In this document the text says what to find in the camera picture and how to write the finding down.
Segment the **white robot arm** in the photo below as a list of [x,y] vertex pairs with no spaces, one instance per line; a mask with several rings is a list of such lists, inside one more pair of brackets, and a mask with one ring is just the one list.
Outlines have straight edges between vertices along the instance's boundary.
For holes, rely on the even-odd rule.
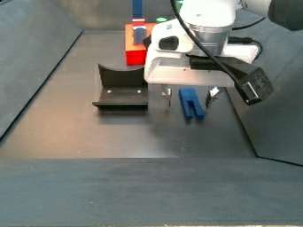
[[174,19],[150,31],[146,82],[233,87],[249,106],[269,96],[272,84],[252,65],[257,48],[228,42],[238,9],[290,31],[303,30],[303,0],[182,0],[172,8]]

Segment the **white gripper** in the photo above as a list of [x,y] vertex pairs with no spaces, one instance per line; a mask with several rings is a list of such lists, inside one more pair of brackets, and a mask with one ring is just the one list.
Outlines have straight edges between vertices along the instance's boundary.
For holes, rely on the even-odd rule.
[[[232,44],[226,37],[233,20],[182,20],[194,38],[216,57],[234,57],[250,63],[256,57],[257,48],[253,44]],[[150,45],[148,47],[144,79],[148,83],[161,84],[161,97],[166,106],[172,104],[172,89],[166,84],[188,84],[216,86],[206,92],[205,107],[216,101],[222,92],[220,87],[234,85],[225,72],[213,70],[193,70],[189,57],[204,57],[204,52],[193,43],[180,25],[178,20],[168,20],[156,24],[150,31]]]

